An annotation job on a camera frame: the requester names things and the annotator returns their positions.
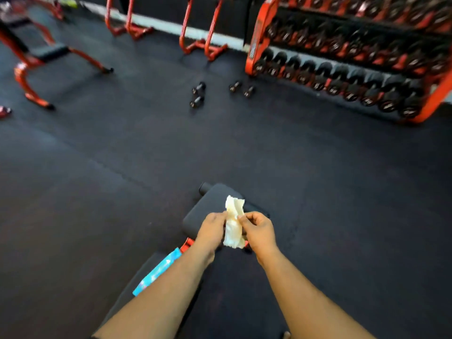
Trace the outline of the orange metal equipment frame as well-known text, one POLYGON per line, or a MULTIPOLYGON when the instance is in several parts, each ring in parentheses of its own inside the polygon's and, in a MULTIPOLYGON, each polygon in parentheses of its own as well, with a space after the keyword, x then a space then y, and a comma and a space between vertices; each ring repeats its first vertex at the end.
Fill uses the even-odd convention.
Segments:
POLYGON ((143 27, 133 23, 133 8, 135 0, 128 1, 127 19, 121 27, 113 27, 110 22, 113 0, 106 0, 105 25, 113 36, 119 36, 128 33, 133 40, 141 39, 143 36, 152 33, 154 27, 143 27))
POLYGON ((188 0, 186 7, 184 21, 182 23, 182 30, 179 36, 179 46, 184 52, 184 54, 191 54, 195 49, 200 49, 204 51, 204 54, 209 62, 213 62, 218 56, 224 53, 228 49, 228 45, 212 45, 211 41, 215 32, 216 24, 220 14, 220 10, 223 5, 223 0, 216 0, 216 8, 212 17, 211 25, 207 34, 206 39, 199 39, 192 42, 190 45, 185 45, 185 34, 188 27, 189 16, 191 13, 191 8, 194 0, 188 0))

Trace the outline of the black padded workout bench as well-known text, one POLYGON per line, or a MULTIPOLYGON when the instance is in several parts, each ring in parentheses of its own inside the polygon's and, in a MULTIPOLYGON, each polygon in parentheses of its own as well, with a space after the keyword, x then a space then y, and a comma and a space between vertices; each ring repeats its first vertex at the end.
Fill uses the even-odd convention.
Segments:
MULTIPOLYGON (((182 251, 182 254, 193 245, 194 240, 201 227, 201 222, 205 219, 205 217, 209 213, 220 212, 226 209, 225 202, 226 198, 229 195, 245 200, 244 212, 257 211, 270 218, 270 213, 267 210, 253 203, 249 198, 245 197, 233 188, 224 185, 223 183, 209 184, 207 182, 203 182, 198 191, 201 195, 200 199, 184 217, 182 222, 182 230, 187 236, 184 244, 179 247, 182 251)), ((169 254, 162 251, 156 252, 161 252, 164 256, 169 254)), ((133 296, 133 290, 136 288, 139 281, 144 277, 144 275, 147 274, 147 272, 144 272, 145 268, 150 268, 150 258, 146 262, 144 262, 144 264, 138 269, 130 282, 125 286, 123 291, 119 294, 116 302, 111 307, 100 326, 105 325, 113 316, 116 315, 116 313, 121 310, 121 308, 123 308, 135 297, 133 296)))

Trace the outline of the white cloth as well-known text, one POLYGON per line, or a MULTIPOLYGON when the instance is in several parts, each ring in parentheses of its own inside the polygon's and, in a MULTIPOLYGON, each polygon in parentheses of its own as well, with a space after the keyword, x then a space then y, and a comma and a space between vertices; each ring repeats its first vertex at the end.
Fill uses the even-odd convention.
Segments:
POLYGON ((225 234, 223 245, 233 249, 243 249, 246 240, 243 237, 243 227, 239 222, 239 217, 243 216, 245 200, 229 195, 226 198, 225 208, 227 212, 225 222, 225 234))

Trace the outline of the orange dumbbell rack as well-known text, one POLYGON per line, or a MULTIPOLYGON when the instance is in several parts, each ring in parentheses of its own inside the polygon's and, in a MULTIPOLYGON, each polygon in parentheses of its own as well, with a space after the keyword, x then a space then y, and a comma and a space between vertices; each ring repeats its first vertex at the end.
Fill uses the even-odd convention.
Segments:
MULTIPOLYGON (((435 111, 440 107, 443 103, 450 103, 452 104, 452 52, 451 52, 451 59, 450 59, 450 67, 448 70, 444 73, 441 73, 439 75, 409 75, 406 73, 403 73, 401 71, 387 71, 380 69, 379 67, 366 67, 361 64, 356 63, 347 63, 342 61, 335 61, 333 59, 326 58, 324 56, 314 56, 310 53, 302 52, 297 50, 296 47, 293 46, 282 46, 279 43, 272 43, 269 39, 266 39, 263 37, 263 31, 266 28, 266 26, 272 21, 272 19, 275 16, 281 16, 283 18, 287 18, 290 16, 294 16, 296 18, 302 17, 302 16, 318 16, 318 17, 327 17, 327 18, 334 18, 338 20, 345 20, 349 22, 362 22, 365 24, 376 24, 381 25, 386 28, 400 28, 403 30, 416 30, 416 31, 424 31, 427 33, 436 33, 436 34, 452 34, 452 28, 450 26, 446 27, 446 30, 444 32, 439 31, 430 31, 427 29, 421 29, 421 28, 415 28, 406 24, 395 24, 391 22, 385 22, 385 21, 373 21, 367 18, 360 18, 360 17, 354 17, 354 16, 337 16, 329 13, 324 12, 317 12, 317 11, 311 11, 311 10, 300 10, 296 8, 286 8, 282 7, 279 4, 280 0, 265 0, 259 10, 259 13, 256 18, 254 31, 249 43, 249 51, 248 56, 246 59, 246 73, 251 77, 257 77, 255 75, 252 75, 251 68, 253 63, 256 61, 257 58, 260 57, 261 53, 266 48, 271 48, 275 52, 278 51, 285 51, 289 56, 290 55, 296 55, 299 54, 302 56, 302 59, 313 59, 315 61, 331 61, 334 64, 346 64, 351 67, 356 68, 363 68, 366 70, 372 70, 381 72, 384 74, 400 74, 403 75, 406 78, 409 79, 423 79, 426 87, 427 97, 425 104, 421 110, 421 113, 417 115, 415 118, 408 120, 408 121, 397 121, 401 123, 412 123, 412 124, 420 124, 427 120, 429 117, 431 117, 435 111)), ((273 79, 280 81, 282 84, 285 85, 294 85, 297 86, 299 89, 301 87, 297 85, 296 83, 287 82, 285 80, 281 79, 273 79)))

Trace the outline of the person's right forearm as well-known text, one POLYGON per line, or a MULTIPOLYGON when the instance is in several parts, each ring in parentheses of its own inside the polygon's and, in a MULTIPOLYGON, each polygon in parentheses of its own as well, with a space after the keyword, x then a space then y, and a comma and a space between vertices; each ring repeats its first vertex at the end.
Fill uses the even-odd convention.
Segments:
POLYGON ((282 339, 376 339, 316 288, 278 249, 255 251, 288 326, 282 339))

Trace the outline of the orange frame black pad bench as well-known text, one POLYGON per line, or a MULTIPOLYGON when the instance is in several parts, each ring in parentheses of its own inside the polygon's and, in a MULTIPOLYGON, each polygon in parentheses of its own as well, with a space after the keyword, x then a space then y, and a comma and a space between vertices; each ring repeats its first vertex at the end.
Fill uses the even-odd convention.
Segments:
POLYGON ((8 46, 20 60, 14 68, 14 77, 22 88, 26 99, 48 110, 54 110, 55 107, 50 102, 41 98, 28 84, 27 74, 29 70, 45 66, 46 64, 65 57, 68 54, 75 54, 88 61, 104 74, 114 72, 114 68, 105 67, 87 53, 67 46, 63 43, 56 42, 47 27, 33 21, 29 16, 16 15, 9 16, 4 19, 0 17, 0 41, 2 41, 4 45, 8 46), (29 49, 26 44, 13 32, 13 29, 27 25, 33 25, 41 32, 46 45, 29 49))

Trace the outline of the blue spray bottle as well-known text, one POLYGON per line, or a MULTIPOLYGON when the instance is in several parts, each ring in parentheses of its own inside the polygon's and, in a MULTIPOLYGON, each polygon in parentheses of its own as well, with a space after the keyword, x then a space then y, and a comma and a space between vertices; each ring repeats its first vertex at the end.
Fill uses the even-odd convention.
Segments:
POLYGON ((151 285, 162 273, 164 273, 182 255, 180 248, 175 248, 172 252, 163 255, 156 252, 150 257, 150 268, 145 268, 146 275, 139 281, 133 290, 133 296, 138 296, 143 290, 151 285))

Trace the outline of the row of black dumbbells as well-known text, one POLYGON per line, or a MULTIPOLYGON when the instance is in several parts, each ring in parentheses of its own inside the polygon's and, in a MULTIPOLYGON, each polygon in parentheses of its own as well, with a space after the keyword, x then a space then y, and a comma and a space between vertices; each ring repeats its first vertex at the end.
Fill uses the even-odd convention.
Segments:
POLYGON ((314 56, 409 75, 446 72, 452 52, 452 34, 318 16, 275 16, 264 29, 263 37, 314 56))
POLYGON ((423 79, 384 74, 331 61, 302 59, 266 48, 252 75, 296 83, 303 91, 338 106, 389 121, 408 121, 421 113, 427 92, 423 79))
POLYGON ((280 0, 280 6, 406 24, 444 32, 452 28, 452 0, 280 0))

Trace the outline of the person's left hand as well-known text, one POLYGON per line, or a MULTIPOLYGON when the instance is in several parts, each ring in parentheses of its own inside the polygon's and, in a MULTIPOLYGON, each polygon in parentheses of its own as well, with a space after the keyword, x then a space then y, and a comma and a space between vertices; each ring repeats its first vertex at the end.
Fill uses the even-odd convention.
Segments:
POLYGON ((195 239, 195 246, 203 249, 209 254, 214 254, 216 249, 222 242, 224 235, 223 230, 210 230, 208 228, 208 215, 201 224, 198 234, 195 239))

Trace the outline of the person's left forearm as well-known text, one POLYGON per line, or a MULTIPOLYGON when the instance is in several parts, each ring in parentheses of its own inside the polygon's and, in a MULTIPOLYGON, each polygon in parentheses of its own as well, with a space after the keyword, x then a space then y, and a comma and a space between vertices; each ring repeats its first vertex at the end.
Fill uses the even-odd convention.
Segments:
POLYGON ((197 238, 155 282, 98 329, 93 339, 174 339, 219 241, 197 238))

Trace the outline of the person's right hand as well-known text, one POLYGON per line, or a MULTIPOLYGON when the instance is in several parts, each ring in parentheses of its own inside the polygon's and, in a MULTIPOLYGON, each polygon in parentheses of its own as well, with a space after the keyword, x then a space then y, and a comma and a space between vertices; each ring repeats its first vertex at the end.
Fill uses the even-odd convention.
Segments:
POLYGON ((276 243, 274 226, 271 220, 260 212, 247 212, 252 222, 252 231, 245 232, 246 240, 255 252, 258 262, 263 265, 266 258, 277 254, 280 250, 276 243))

